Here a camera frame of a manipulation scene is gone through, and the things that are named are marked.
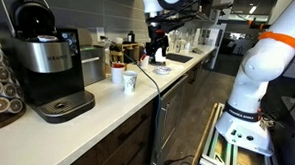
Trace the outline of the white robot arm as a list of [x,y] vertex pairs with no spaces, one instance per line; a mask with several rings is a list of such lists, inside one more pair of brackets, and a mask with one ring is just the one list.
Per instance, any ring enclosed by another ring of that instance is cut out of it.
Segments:
[[[164,54],[168,46],[167,33],[182,24],[171,16],[199,0],[143,0],[150,42],[146,53]],[[274,147],[269,130],[259,113],[267,85],[285,70],[295,56],[295,0],[262,32],[258,42],[249,49],[237,72],[229,99],[216,130],[231,144],[261,155],[271,156]]]

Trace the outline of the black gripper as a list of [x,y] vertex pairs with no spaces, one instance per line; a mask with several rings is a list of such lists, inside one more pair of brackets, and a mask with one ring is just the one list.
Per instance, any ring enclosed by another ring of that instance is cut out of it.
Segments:
[[156,56],[158,49],[162,50],[162,55],[166,55],[166,48],[169,46],[168,38],[165,34],[165,31],[161,28],[161,25],[158,23],[150,23],[148,25],[149,38],[146,47],[147,55],[153,58]]

